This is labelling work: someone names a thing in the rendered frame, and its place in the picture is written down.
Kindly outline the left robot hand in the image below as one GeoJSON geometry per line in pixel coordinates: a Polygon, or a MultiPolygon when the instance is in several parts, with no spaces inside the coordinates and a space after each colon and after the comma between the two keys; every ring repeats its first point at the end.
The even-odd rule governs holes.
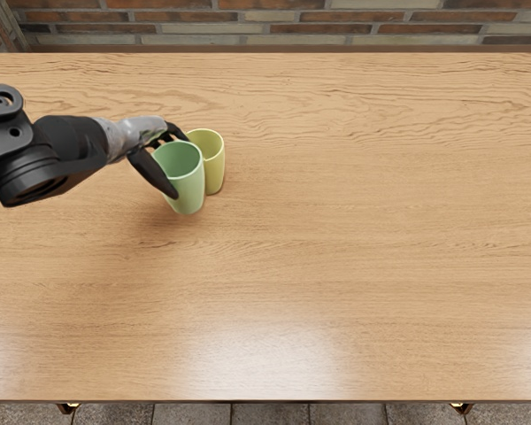
{"type": "Polygon", "coordinates": [[[101,126],[108,143],[108,164],[126,158],[132,167],[154,188],[171,199],[178,199],[177,189],[169,182],[158,162],[148,152],[157,149],[159,141],[188,141],[175,124],[155,115],[143,115],[122,120],[94,118],[101,126]]]}

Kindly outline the green cup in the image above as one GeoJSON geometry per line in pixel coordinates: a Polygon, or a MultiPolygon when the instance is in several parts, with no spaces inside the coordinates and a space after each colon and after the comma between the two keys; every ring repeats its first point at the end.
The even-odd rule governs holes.
{"type": "Polygon", "coordinates": [[[164,195],[168,204],[179,214],[198,212],[205,196],[204,161],[199,148],[178,140],[162,144],[152,156],[179,194],[177,199],[164,195]]]}

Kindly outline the yellow-green cup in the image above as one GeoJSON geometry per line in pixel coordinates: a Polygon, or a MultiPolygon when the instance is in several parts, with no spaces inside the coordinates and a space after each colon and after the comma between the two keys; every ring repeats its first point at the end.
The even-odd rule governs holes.
{"type": "Polygon", "coordinates": [[[225,177],[226,151],[222,135],[209,128],[197,128],[188,131],[187,136],[203,154],[206,195],[217,194],[225,177]]]}

